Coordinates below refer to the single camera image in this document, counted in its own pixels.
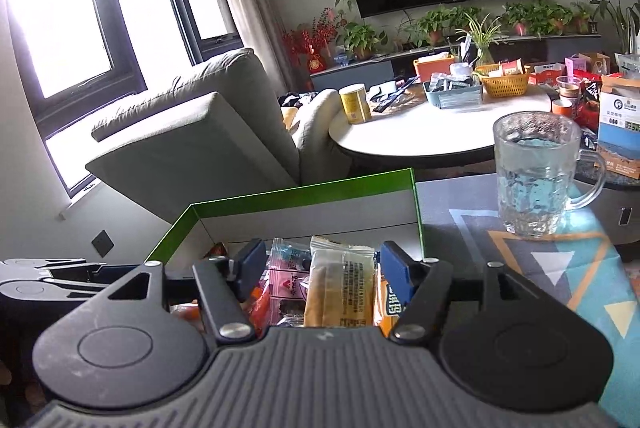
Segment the pale yellow cake packet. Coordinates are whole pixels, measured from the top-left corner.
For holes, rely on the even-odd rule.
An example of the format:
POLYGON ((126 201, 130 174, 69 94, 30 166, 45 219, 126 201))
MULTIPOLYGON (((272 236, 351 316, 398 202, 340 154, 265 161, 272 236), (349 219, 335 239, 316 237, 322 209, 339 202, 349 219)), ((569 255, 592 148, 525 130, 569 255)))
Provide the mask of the pale yellow cake packet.
POLYGON ((305 327, 373 324, 375 250, 311 237, 305 327))

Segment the pink candy bag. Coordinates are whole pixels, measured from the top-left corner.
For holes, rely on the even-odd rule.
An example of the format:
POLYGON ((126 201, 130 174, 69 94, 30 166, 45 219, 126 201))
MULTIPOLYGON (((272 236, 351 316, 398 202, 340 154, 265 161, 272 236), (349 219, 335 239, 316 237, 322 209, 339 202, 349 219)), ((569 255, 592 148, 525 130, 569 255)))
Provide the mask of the pink candy bag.
POLYGON ((307 244, 272 240, 267 266, 270 326, 304 324, 311 258, 307 244))

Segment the orange yellow snack bag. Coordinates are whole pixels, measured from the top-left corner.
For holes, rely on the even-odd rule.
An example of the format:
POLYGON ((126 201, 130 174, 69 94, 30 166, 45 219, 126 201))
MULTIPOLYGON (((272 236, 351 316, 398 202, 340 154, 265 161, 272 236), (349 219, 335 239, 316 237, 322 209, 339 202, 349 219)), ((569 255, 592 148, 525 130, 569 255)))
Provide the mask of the orange yellow snack bag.
POLYGON ((395 326, 404 307, 388 284, 381 266, 375 267, 373 324, 387 337, 395 326))

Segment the green cardboard box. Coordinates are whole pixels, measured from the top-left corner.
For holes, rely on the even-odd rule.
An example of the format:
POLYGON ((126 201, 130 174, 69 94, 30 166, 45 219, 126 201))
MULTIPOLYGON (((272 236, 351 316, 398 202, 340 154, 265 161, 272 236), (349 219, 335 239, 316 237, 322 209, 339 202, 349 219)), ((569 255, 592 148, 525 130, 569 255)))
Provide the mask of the green cardboard box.
MULTIPOLYGON (((416 182, 409 169, 356 179, 319 183, 262 194, 193 204, 169 229, 150 259, 169 269, 184 269, 217 243, 235 255, 253 238, 266 243, 283 238, 307 244, 318 235, 337 243, 369 246, 380 264, 386 240, 411 258, 422 260, 422 228, 416 182)), ((198 262, 193 268, 206 330, 231 344, 256 338, 269 327, 268 270, 250 299, 236 300, 216 266, 198 262)))

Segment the patterned teal table mat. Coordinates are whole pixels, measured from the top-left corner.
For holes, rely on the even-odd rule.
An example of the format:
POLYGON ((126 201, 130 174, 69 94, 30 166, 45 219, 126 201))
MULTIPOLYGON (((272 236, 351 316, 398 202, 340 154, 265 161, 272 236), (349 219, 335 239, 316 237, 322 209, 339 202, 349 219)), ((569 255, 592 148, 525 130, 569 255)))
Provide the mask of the patterned teal table mat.
POLYGON ((524 238, 506 232, 492 174, 416 186, 425 252, 476 278, 500 261, 587 320, 614 351, 600 404, 622 426, 639 423, 639 299, 618 252, 588 208, 564 214, 556 233, 524 238))

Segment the white round coffee table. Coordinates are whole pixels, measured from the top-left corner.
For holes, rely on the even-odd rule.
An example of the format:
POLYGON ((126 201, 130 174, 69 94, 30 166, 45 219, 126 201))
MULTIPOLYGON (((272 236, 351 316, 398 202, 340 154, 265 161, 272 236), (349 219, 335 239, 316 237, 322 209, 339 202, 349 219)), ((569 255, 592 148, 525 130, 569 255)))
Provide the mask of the white round coffee table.
POLYGON ((529 86, 522 96, 491 99, 477 106, 442 110, 416 99, 370 122, 352 125, 343 113, 332 120, 329 135, 341 152, 363 167, 382 169, 452 168, 494 158, 492 125, 524 110, 551 110, 546 92, 529 86))

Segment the yellow tin can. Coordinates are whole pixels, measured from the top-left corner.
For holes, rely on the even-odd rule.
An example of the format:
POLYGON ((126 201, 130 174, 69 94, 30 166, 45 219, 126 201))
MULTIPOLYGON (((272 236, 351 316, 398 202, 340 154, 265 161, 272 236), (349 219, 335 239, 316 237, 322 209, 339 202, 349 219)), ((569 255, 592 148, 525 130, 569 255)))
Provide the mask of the yellow tin can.
POLYGON ((341 97, 346 118, 351 125, 363 124, 371 119, 365 84, 351 84, 341 88, 338 94, 341 97))

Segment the clear glass mug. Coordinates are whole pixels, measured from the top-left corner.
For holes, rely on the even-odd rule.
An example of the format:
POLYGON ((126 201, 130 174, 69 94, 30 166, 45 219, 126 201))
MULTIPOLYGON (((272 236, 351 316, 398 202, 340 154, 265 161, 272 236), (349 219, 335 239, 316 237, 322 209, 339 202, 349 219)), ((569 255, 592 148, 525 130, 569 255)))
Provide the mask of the clear glass mug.
POLYGON ((517 236, 555 233, 562 215, 587 207, 601 193, 606 162, 582 148, 582 129, 568 117, 524 110, 499 118, 492 126, 499 214, 517 236), (578 162, 597 170, 591 190, 570 197, 578 162))

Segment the blue storage tray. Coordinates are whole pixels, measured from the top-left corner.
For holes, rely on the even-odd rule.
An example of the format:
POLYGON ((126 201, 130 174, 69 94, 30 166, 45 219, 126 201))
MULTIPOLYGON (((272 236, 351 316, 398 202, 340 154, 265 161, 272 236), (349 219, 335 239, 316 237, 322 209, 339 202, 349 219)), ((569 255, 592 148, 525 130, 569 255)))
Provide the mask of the blue storage tray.
POLYGON ((483 101, 482 85, 473 77, 458 79, 434 73, 422 86, 427 102, 441 110, 477 106, 483 101))

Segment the orange box on table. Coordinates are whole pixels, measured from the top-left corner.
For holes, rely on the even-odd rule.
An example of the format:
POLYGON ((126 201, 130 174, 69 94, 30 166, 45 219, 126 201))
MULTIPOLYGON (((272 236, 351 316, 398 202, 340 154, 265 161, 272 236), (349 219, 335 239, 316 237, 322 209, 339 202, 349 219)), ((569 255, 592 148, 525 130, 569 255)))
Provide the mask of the orange box on table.
POLYGON ((434 54, 417 58, 413 61, 413 67, 416 76, 420 81, 427 82, 431 80, 433 74, 450 74, 450 66, 457 62, 457 58, 453 55, 434 54))

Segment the woven yellow basket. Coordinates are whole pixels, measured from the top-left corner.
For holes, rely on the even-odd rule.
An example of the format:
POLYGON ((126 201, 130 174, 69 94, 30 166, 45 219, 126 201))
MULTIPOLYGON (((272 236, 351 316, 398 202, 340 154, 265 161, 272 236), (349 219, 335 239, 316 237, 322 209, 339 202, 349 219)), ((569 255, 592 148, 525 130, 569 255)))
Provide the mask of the woven yellow basket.
POLYGON ((474 75, 480 80, 491 99, 524 96, 528 88, 527 74, 503 75, 499 64, 477 66, 474 75))

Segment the red flower decoration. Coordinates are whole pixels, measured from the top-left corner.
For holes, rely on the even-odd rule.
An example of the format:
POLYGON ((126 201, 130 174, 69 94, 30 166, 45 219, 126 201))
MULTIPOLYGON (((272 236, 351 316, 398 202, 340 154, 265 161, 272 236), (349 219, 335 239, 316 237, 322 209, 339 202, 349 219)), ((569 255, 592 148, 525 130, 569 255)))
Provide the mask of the red flower decoration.
POLYGON ((304 66, 309 75, 318 74, 328 68, 331 47, 345 25, 342 10, 324 8, 310 24, 282 32, 281 39, 294 65, 304 66))

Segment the spider plant in vase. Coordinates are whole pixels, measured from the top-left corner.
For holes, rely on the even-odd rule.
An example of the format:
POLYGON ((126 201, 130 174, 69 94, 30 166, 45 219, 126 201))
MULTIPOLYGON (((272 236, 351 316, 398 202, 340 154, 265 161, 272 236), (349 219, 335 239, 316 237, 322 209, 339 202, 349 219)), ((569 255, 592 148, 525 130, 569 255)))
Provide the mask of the spider plant in vase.
POLYGON ((465 26, 459 28, 459 32, 465 32, 471 39, 476 49, 475 66, 495 64, 496 60, 491 53, 493 44, 502 44, 506 34, 502 31, 500 16, 485 14, 482 18, 469 12, 463 13, 465 26))

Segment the blue white paper box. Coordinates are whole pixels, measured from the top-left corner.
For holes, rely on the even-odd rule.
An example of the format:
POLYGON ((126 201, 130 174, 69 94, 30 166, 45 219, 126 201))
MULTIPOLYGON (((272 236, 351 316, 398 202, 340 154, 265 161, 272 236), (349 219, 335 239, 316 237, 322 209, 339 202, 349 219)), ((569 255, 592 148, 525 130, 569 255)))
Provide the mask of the blue white paper box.
POLYGON ((601 78, 597 151, 606 169, 639 179, 639 81, 620 74, 601 78))

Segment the black window frame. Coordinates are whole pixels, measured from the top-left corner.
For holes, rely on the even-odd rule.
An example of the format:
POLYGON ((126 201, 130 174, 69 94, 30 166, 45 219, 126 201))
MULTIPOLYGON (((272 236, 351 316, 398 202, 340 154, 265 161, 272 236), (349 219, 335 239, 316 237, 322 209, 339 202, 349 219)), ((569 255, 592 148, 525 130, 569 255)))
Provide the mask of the black window frame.
MULTIPOLYGON (((169 0, 169 19, 193 64, 242 46, 228 0, 169 0)), ((119 0, 9 0, 9 25, 45 139, 148 86, 119 0)))

